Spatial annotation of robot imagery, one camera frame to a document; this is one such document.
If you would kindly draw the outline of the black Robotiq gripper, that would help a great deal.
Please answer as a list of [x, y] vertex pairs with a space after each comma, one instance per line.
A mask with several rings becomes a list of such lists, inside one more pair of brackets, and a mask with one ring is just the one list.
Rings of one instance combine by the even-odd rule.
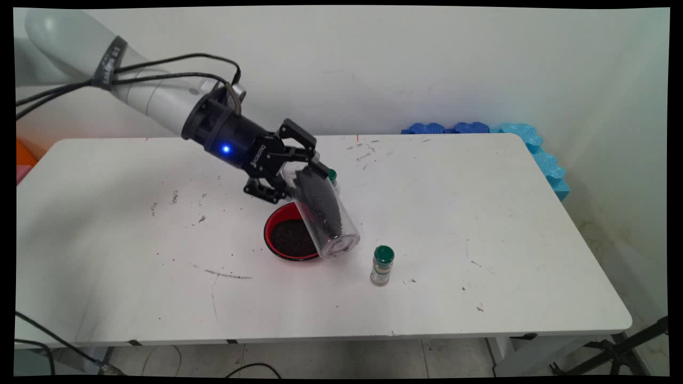
[[[246, 194], [272, 204], [292, 201], [290, 187], [278, 173], [284, 163], [306, 163], [322, 178], [330, 172], [316, 151], [317, 139], [293, 120], [284, 119], [277, 135], [239, 116], [224, 88], [203, 95], [181, 129], [181, 138], [195, 141], [210, 155], [247, 173]], [[284, 146], [286, 139], [299, 146]]]

